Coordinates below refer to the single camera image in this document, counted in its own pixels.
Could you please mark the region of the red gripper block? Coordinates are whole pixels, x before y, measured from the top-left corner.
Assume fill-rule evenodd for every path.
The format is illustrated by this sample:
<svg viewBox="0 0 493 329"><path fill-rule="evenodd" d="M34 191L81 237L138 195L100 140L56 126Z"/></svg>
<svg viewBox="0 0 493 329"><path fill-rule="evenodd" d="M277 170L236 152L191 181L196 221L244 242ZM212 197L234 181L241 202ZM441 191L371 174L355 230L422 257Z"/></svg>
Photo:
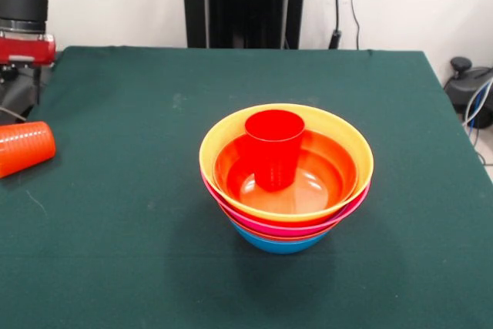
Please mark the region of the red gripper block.
<svg viewBox="0 0 493 329"><path fill-rule="evenodd" d="M18 69L12 64L51 65L55 61L55 39L52 35L40 35L36 39L19 39L1 34L0 83L15 81ZM33 69L35 103L40 103L42 68Z"/></svg>

